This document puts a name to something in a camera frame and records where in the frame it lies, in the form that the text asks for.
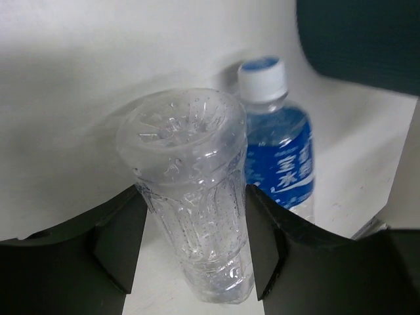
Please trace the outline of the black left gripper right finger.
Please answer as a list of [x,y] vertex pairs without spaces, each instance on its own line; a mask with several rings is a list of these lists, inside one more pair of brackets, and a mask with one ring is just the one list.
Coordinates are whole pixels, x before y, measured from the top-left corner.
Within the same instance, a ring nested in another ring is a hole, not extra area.
[[266,314],[418,314],[419,231],[352,240],[246,188],[257,298]]

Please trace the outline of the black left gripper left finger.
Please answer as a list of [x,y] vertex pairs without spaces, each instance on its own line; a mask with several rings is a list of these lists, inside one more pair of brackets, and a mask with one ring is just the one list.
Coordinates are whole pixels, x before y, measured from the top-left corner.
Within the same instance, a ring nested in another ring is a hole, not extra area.
[[131,186],[23,240],[1,242],[2,314],[121,314],[147,206]]

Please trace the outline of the clear unlabelled plastic bottle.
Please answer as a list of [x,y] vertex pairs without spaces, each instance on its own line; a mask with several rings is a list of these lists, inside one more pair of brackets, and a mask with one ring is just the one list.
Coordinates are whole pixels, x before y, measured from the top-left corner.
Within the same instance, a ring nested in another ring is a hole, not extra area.
[[254,278],[243,106],[214,89],[149,94],[132,101],[116,147],[197,298],[244,302]]

